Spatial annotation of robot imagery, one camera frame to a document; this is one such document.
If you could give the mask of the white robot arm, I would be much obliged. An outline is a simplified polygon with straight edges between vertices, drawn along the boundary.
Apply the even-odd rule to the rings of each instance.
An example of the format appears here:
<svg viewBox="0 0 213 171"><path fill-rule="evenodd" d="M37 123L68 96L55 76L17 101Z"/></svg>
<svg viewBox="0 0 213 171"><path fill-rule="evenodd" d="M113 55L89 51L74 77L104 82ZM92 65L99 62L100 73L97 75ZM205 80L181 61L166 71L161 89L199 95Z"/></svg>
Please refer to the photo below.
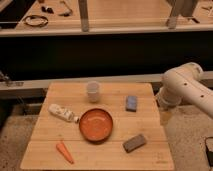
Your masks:
<svg viewBox="0 0 213 171"><path fill-rule="evenodd" d="M169 110L186 100L213 119L213 91L200 83L202 75L202 67L195 62L167 70L156 95L158 104Z"/></svg>

